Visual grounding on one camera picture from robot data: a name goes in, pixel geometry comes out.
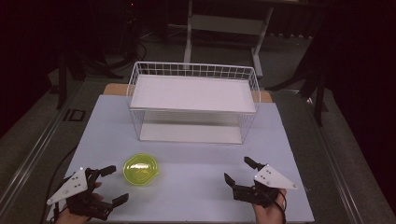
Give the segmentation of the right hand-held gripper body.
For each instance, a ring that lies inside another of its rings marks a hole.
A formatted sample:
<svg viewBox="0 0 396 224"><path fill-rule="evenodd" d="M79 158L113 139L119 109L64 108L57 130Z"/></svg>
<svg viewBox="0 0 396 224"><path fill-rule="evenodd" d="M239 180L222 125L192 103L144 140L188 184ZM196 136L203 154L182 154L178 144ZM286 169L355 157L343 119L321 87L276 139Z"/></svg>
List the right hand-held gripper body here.
<svg viewBox="0 0 396 224"><path fill-rule="evenodd" d="M270 164L264 167L253 177L254 185L251 187L238 185L232 189L233 198L237 201L253 203L266 208L276 202L276 197L281 189L297 189L297 185L287 179Z"/></svg>

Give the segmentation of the black stand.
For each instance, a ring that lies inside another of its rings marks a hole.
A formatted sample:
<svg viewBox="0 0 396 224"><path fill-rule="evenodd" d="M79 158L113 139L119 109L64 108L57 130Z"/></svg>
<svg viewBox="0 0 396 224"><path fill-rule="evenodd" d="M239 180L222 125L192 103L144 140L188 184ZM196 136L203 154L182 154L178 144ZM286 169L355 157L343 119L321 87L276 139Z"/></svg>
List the black stand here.
<svg viewBox="0 0 396 224"><path fill-rule="evenodd" d="M78 52L73 48L62 49L58 55L58 63L57 108L61 109L67 99L67 72L70 72L72 78L75 80L83 80L85 72L78 57Z"/></svg>
<svg viewBox="0 0 396 224"><path fill-rule="evenodd" d="M298 91L302 98L310 98L316 94L314 105L314 118L319 127L322 127L321 112L325 90L325 79L328 69L323 65L323 57L320 55L320 46L316 39L313 39L307 48L303 58L298 64L291 78L267 87L268 91L280 91L291 84L303 80L304 84Z"/></svg>

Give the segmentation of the person's left hand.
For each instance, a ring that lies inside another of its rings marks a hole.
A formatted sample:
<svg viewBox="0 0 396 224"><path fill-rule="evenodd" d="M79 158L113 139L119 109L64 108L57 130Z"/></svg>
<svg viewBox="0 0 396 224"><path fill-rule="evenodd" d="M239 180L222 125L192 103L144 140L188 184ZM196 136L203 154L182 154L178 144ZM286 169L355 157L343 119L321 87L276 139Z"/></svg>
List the person's left hand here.
<svg viewBox="0 0 396 224"><path fill-rule="evenodd" d="M97 189L102 186L102 182L96 182L94 187ZM92 195L95 199L102 201L104 197L98 193L93 192ZM58 219L55 221L55 224L86 224L91 217L79 216L69 212L68 208L65 208Z"/></svg>

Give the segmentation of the green plastic bowl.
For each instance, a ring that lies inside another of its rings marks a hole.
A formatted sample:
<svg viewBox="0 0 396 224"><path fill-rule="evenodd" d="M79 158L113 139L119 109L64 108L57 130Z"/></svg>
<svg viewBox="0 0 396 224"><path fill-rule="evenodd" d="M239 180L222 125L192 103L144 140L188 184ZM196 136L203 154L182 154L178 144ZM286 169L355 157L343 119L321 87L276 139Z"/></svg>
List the green plastic bowl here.
<svg viewBox="0 0 396 224"><path fill-rule="evenodd" d="M159 172L157 161L147 153L136 153L123 165L124 179L135 186L146 186Z"/></svg>

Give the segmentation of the metal floor rail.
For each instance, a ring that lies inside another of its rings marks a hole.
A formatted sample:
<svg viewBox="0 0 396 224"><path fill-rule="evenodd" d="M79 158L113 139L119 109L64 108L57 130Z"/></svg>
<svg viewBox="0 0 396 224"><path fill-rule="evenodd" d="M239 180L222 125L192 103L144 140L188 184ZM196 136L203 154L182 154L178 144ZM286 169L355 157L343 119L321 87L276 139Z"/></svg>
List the metal floor rail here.
<svg viewBox="0 0 396 224"><path fill-rule="evenodd" d="M360 211L355 203L355 200L353 199L353 196L351 194L350 188L346 182L346 179L344 178L344 175L342 173L340 164L338 160L335 157L335 154L333 152L333 147L330 142L329 135L326 133L325 127L320 126L317 119L314 116L314 110L316 104L311 98L304 98L303 99L304 106L307 109L307 112L312 119L314 126L317 129L319 139L324 147L325 151L325 159L326 162L328 163L330 172L332 174L332 179L334 182L334 185L337 188L337 191L339 193L339 197L343 203L343 206L346 210L348 219L350 224L363 224L363 220L361 218Z"/></svg>
<svg viewBox="0 0 396 224"><path fill-rule="evenodd" d="M83 82L69 86L64 104L46 93L0 138L0 221L7 216Z"/></svg>

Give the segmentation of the white metal desk frame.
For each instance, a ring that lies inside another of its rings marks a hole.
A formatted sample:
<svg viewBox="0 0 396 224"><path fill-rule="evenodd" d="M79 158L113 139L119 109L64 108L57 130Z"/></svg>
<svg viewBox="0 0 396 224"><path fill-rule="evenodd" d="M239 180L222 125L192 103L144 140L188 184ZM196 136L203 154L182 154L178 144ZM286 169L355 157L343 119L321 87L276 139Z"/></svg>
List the white metal desk frame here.
<svg viewBox="0 0 396 224"><path fill-rule="evenodd" d="M258 37L257 44L251 49L251 57L256 71L257 78L263 77L260 51L265 38L270 20L274 11L273 7L268 7L263 20L237 19L212 15L201 15L193 13L193 0L188 1L187 18L187 41L184 51L184 63L191 62L192 31L211 31L233 33L240 35L255 35Z"/></svg>

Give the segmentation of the pale blue table cover sheet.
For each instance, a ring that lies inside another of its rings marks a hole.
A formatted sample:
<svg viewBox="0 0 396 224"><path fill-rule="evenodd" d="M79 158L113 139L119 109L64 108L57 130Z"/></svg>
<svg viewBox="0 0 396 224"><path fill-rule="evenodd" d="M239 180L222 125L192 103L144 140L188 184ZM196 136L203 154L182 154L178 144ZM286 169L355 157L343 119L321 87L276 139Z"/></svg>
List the pale blue table cover sheet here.
<svg viewBox="0 0 396 224"><path fill-rule="evenodd" d="M248 223L254 213L250 204L233 198L224 177L250 186L255 172L245 164L250 157L268 163L295 183L287 193L289 222L314 219L283 122L276 105L263 103L241 145L144 142L136 138L124 96L102 95L92 111L67 172L80 167L122 168L136 153L148 153L159 173L146 186L129 184L118 170L102 178L97 190L112 200L128 194L127 203L109 215L111 222Z"/></svg>

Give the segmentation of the white wire shelf rack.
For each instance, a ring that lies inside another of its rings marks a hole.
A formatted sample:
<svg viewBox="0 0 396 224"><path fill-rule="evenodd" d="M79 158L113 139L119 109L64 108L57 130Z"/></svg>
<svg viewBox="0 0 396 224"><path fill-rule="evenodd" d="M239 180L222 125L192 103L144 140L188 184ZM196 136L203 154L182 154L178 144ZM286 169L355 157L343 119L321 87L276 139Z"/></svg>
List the white wire shelf rack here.
<svg viewBox="0 0 396 224"><path fill-rule="evenodd" d="M262 100L254 68L207 63L138 62L126 95L141 141L237 145Z"/></svg>

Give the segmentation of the person's right hand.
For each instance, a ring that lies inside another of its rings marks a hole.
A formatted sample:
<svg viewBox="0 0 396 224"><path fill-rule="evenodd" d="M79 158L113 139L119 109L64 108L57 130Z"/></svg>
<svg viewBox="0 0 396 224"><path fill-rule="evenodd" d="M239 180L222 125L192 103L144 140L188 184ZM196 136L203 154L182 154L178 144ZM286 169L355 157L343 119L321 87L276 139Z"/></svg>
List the person's right hand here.
<svg viewBox="0 0 396 224"><path fill-rule="evenodd" d="M276 202L266 208L253 204L256 224L284 224L285 223L285 199L287 191L281 189L276 197Z"/></svg>

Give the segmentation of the black rectangular floor bracket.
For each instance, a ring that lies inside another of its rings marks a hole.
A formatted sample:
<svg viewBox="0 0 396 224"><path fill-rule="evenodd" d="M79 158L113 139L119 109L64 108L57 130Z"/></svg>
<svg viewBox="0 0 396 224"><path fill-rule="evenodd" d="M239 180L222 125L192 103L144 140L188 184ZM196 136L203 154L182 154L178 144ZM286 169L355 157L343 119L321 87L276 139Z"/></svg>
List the black rectangular floor bracket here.
<svg viewBox="0 0 396 224"><path fill-rule="evenodd" d="M68 109L64 115L63 121L81 122L86 116L85 110Z"/></svg>

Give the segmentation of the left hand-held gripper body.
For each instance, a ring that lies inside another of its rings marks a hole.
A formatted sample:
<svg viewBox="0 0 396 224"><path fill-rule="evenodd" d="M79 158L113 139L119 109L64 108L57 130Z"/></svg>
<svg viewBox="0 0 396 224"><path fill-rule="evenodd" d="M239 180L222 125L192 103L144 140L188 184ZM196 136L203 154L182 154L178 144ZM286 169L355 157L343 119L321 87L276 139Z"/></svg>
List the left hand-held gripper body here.
<svg viewBox="0 0 396 224"><path fill-rule="evenodd" d="M109 203L101 202L92 195L97 178L93 172L98 169L79 168L67 177L55 193L47 199L47 205L59 206L65 200L69 212L79 216L94 217L107 220L113 208Z"/></svg>

